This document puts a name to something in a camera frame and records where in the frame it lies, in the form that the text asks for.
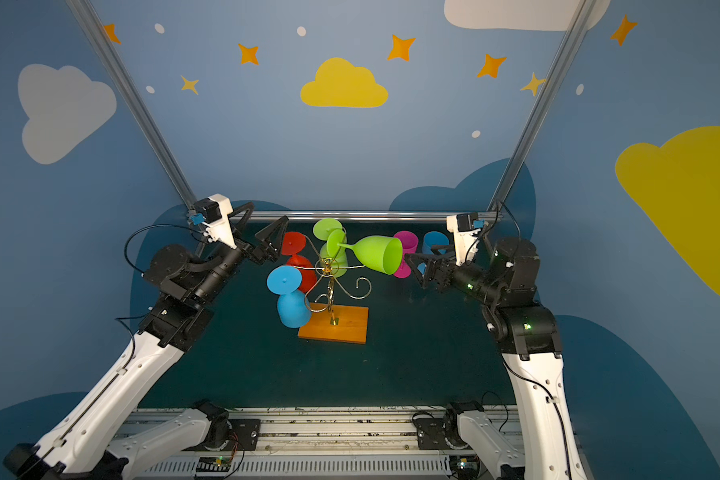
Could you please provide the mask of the pink wine glass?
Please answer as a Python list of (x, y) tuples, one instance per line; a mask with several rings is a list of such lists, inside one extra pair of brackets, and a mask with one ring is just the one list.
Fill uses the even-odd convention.
[[(403, 248), (403, 255), (416, 252), (419, 244), (419, 239), (416, 234), (411, 231), (402, 230), (395, 233), (394, 237), (401, 242)], [(394, 276), (398, 279), (405, 279), (410, 275), (411, 268), (406, 263), (405, 258), (402, 258), (398, 269), (394, 273)]]

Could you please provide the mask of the green wine glass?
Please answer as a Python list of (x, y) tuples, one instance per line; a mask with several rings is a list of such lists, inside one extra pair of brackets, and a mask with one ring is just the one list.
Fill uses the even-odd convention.
[(395, 237), (373, 235), (362, 238), (354, 244), (341, 244), (351, 250), (358, 261), (376, 272), (394, 275), (403, 258), (401, 242)]
[(348, 258), (341, 246), (346, 242), (346, 231), (341, 222), (332, 218), (321, 219), (313, 226), (313, 234), (324, 241), (319, 252), (321, 266), (330, 268), (330, 273), (336, 278), (343, 276), (348, 271)]

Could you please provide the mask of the blue wine glass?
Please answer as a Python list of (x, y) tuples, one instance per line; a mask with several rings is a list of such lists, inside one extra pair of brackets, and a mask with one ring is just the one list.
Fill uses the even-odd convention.
[(300, 271), (289, 265), (275, 268), (267, 277), (267, 288), (278, 296), (277, 311), (282, 324), (288, 328), (300, 329), (311, 319), (305, 295), (299, 290), (302, 283)]
[(450, 241), (440, 231), (429, 231), (422, 239), (421, 253), (425, 255), (444, 255), (448, 252)]

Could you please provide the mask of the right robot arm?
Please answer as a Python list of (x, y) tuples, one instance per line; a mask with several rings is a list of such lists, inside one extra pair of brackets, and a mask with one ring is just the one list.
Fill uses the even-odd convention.
[(482, 267), (446, 255), (407, 254), (421, 286), (436, 283), (477, 300), (501, 353), (516, 400), (523, 440), (516, 449), (474, 402), (453, 403), (445, 414), (446, 441), (473, 451), (494, 479), (583, 479), (563, 386), (562, 341), (554, 315), (536, 300), (540, 258), (524, 238), (495, 243)]

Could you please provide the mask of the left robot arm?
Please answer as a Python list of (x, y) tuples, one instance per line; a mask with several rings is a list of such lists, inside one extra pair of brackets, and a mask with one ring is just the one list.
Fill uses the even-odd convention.
[(210, 306), (244, 261), (279, 259), (289, 219), (281, 216), (256, 233), (242, 234), (254, 211), (235, 208), (222, 195), (196, 202), (188, 230), (211, 246), (203, 257), (181, 244), (158, 250), (142, 278), (159, 291), (152, 309), (129, 333), (130, 344), (89, 393), (34, 443), (14, 446), (3, 460), (17, 479), (133, 479), (189, 447), (223, 443), (227, 412), (208, 401), (126, 440), (115, 435), (155, 383), (202, 337)]

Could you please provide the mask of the red wine glass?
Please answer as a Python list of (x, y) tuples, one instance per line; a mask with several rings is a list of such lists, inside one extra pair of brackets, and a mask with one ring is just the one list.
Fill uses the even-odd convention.
[(307, 245), (307, 237), (299, 232), (286, 232), (281, 254), (287, 257), (286, 264), (295, 267), (301, 274), (301, 284), (298, 290), (307, 294), (317, 283), (317, 274), (314, 265), (302, 255)]

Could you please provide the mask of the orange wooden rack base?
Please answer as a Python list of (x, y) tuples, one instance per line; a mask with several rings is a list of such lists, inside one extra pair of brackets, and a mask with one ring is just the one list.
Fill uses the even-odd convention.
[(367, 341), (368, 315), (367, 307), (334, 305), (331, 310), (313, 312), (309, 322), (299, 328), (298, 337), (364, 345)]

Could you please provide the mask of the right circuit board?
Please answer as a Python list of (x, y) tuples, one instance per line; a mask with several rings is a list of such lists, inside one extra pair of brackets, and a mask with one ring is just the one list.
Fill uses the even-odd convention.
[(476, 456), (450, 456), (449, 479), (475, 480), (481, 473), (481, 464)]

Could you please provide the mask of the circuit board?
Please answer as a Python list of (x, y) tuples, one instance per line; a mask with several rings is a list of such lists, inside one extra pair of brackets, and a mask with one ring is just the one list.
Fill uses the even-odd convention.
[(233, 470), (229, 457), (200, 457), (195, 465), (194, 478), (225, 478)]
[(481, 473), (481, 464), (476, 456), (450, 456), (449, 479), (475, 480)]

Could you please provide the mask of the left circuit board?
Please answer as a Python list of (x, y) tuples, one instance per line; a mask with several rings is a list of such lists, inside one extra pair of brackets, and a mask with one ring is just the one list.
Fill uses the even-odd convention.
[(229, 457), (200, 457), (195, 465), (194, 478), (225, 478), (233, 470)]

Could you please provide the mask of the aluminium frame back bar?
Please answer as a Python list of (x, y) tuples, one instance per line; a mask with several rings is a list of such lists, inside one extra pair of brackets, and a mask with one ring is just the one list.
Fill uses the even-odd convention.
[(455, 215), (460, 215), (460, 212), (255, 210), (249, 221), (271, 222), (287, 216), (291, 222), (316, 222), (324, 218), (335, 218), (341, 222), (444, 223), (447, 217)]

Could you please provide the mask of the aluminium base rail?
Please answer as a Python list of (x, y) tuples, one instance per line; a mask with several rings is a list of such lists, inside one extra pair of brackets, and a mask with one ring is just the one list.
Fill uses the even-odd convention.
[[(517, 408), (481, 407), (508, 442), (522, 449)], [(443, 406), (234, 409), (227, 413), (230, 435), (225, 442), (207, 442), (184, 449), (133, 479), (448, 478), (450, 456), (476, 454), (469, 449), (420, 449), (411, 420), (417, 411), (439, 416), (445, 409)], [(115, 438), (129, 439), (182, 412), (137, 409)], [(233, 470), (225, 478), (194, 478), (200, 457), (229, 457)]]

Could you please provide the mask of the aluminium frame left post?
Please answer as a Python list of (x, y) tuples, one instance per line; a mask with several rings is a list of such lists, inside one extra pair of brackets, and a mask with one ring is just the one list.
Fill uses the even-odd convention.
[(66, 0), (65, 4), (70, 9), (77, 24), (125, 101), (157, 160), (187, 208), (188, 215), (194, 215), (196, 213), (194, 204), (198, 198), (156, 121), (149, 112), (136, 83), (118, 54), (115, 44), (106, 34), (104, 25), (101, 23), (92, 2)]

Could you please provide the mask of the aluminium frame post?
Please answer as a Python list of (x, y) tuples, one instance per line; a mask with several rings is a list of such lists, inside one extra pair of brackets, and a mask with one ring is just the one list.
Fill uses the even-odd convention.
[(493, 225), (497, 225), (502, 219), (506, 200), (589, 30), (588, 24), (597, 4), (598, 1), (595, 0), (580, 1), (574, 10), (572, 20), (547, 72), (546, 82), (536, 95), (519, 141), (491, 198), (488, 212), (492, 214), (489, 220)]
[(149, 112), (136, 83), (118, 54), (115, 44), (106, 34), (104, 25), (101, 23), (92, 2), (66, 0), (65, 4), (70, 9), (77, 24), (125, 101), (157, 160), (187, 208), (188, 215), (194, 215), (196, 213), (194, 204), (198, 198), (156, 121)]

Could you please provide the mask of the aluminium frame right post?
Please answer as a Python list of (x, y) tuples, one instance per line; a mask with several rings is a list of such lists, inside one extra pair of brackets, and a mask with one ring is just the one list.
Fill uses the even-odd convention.
[(547, 72), (546, 82), (536, 95), (519, 141), (491, 198), (488, 212), (492, 214), (489, 220), (493, 225), (497, 225), (502, 219), (506, 200), (589, 30), (588, 24), (597, 4), (598, 1), (595, 0), (580, 1), (574, 10), (572, 20)]

